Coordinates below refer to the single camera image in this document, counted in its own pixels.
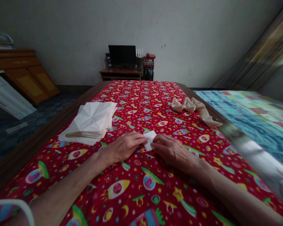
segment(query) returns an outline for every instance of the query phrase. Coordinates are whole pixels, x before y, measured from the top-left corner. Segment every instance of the folded paper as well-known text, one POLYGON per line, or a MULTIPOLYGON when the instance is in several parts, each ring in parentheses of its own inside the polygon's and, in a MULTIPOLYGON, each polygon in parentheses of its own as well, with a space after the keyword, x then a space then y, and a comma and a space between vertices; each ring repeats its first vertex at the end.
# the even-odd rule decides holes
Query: folded paper
POLYGON ((213 117, 210 116, 206 108, 202 109, 200 113, 200 119, 210 128, 215 128, 223 125, 221 122, 214 121, 213 117))
POLYGON ((205 105, 202 102, 196 100, 194 97, 192 97, 192 102, 193 104, 195 104, 196 110, 199 112, 201 112, 201 110, 205 108, 205 105))
POLYGON ((181 112, 183 110, 183 105, 174 97, 171 108, 177 112, 181 112))
POLYGON ((153 142, 153 139, 156 137, 156 133, 154 130, 148 132, 148 133, 145 133, 144 134, 145 137, 149 138, 149 140, 147 140, 146 142, 144 142, 144 146, 145 146, 145 149, 146 151, 151 151, 153 150, 153 148, 151 147, 151 143, 153 142))
POLYGON ((113 102, 87 102, 79 108, 77 116, 59 136, 60 141, 77 142, 93 146, 112 128, 116 111, 113 102))
POLYGON ((193 104, 193 102, 188 97, 186 97, 183 104, 183 109, 190 113, 193 113, 196 109, 196 105, 193 104))

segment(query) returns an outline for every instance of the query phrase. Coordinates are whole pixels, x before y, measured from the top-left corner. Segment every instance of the computer monitor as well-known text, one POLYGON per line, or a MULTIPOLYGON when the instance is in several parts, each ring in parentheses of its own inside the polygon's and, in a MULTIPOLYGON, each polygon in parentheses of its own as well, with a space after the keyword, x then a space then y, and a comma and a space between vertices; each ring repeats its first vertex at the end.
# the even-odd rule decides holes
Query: computer monitor
POLYGON ((135 46, 109 45, 111 62, 116 67, 133 67, 136 62, 135 46))

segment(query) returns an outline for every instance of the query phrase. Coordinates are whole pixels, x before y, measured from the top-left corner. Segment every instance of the red tablecloth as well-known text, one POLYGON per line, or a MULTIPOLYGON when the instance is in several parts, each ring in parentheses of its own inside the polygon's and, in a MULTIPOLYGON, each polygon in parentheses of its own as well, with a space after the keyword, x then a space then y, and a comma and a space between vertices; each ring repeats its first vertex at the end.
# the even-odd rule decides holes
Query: red tablecloth
MULTIPOLYGON (((56 134, 0 193, 0 199, 30 203, 124 133, 154 130, 179 139, 195 156, 265 202, 283 216, 283 204, 216 129, 199 113, 174 112, 173 97, 186 94, 172 82, 113 81, 92 101, 113 101, 118 110, 113 127, 94 146, 59 142, 56 134)), ((15 215, 0 207, 0 221, 15 215)), ((233 225, 236 220, 202 185, 167 166, 141 146, 124 162, 98 175, 79 195, 61 225, 233 225)))

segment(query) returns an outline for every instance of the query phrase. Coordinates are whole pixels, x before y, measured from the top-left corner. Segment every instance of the speaker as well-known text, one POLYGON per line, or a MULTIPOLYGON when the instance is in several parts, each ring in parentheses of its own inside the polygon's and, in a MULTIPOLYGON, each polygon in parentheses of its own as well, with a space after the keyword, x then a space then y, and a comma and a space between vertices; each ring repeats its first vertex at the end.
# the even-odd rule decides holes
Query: speaker
POLYGON ((106 54, 106 60, 107 60, 107 66, 109 68, 113 68, 113 64, 111 62, 111 57, 110 57, 110 53, 105 53, 106 54))
POLYGON ((139 58, 135 58, 135 64, 134 64, 134 69, 138 69, 139 68, 139 58))

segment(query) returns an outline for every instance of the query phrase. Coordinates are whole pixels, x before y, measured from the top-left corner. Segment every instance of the red telephone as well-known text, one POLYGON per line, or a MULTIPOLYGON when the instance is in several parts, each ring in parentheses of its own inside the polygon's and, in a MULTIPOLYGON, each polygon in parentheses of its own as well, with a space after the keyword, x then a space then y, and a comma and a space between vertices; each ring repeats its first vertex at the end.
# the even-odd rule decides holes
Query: red telephone
POLYGON ((156 56, 155 56, 154 54, 147 53, 147 58, 149 58, 149 59, 155 59, 156 56))

